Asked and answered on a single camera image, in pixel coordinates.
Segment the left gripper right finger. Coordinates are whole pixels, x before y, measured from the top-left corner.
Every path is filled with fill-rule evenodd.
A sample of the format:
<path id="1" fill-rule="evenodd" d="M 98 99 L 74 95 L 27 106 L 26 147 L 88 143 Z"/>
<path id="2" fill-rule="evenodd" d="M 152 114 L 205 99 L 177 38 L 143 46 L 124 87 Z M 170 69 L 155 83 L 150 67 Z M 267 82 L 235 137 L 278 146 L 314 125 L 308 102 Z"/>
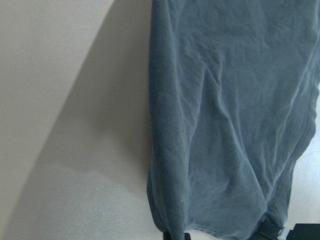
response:
<path id="1" fill-rule="evenodd" d="M 273 215 L 266 215 L 258 225 L 257 230 L 251 235 L 250 240 L 277 240 L 284 221 Z"/>

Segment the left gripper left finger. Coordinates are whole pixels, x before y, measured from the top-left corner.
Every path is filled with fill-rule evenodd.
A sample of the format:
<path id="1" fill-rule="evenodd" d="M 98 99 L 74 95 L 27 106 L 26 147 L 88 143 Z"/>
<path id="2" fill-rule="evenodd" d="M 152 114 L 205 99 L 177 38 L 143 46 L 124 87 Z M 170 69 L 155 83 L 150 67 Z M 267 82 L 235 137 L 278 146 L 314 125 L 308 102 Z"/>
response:
<path id="1" fill-rule="evenodd" d="M 166 231 L 162 235 L 163 240 L 191 240 L 191 235 L 188 232 L 170 233 Z"/>

